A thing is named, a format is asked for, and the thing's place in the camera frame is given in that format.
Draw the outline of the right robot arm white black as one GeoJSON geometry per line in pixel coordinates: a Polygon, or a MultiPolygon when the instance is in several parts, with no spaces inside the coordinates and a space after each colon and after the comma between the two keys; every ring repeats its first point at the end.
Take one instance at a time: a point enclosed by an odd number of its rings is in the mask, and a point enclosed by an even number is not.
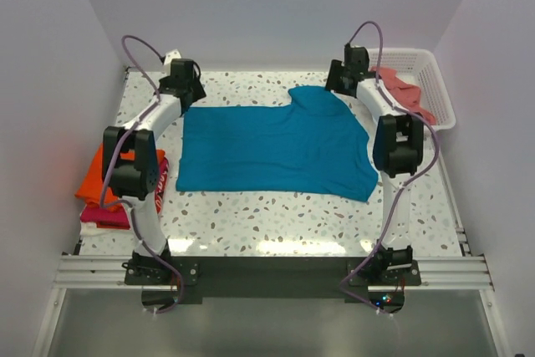
{"type": "Polygon", "coordinates": [[[344,45],[344,58],[331,61],[326,89],[359,100],[376,124],[372,159],[383,184],[380,237],[363,262],[348,269],[344,284],[390,284],[411,270],[410,181],[423,161],[424,125],[388,94],[379,71],[369,70],[364,47],[344,45]]]}

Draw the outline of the blue t shirt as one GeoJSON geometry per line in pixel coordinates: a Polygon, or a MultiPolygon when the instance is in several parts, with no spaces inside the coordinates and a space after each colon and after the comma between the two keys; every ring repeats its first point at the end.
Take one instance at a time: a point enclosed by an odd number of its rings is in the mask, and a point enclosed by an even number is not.
{"type": "Polygon", "coordinates": [[[366,202],[378,174],[369,136],[320,86],[284,106],[193,107],[184,117],[178,191],[287,191],[366,202]]]}

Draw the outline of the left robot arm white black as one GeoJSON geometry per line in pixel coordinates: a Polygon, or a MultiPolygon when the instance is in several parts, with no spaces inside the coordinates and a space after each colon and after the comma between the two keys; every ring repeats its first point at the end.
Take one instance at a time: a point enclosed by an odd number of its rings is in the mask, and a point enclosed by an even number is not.
{"type": "Polygon", "coordinates": [[[123,264],[128,285],[180,284],[155,205],[160,180],[156,141],[206,93],[194,60],[169,57],[164,67],[166,76],[149,105],[127,123],[107,127],[102,140],[103,189],[118,197],[137,240],[123,264]]]}

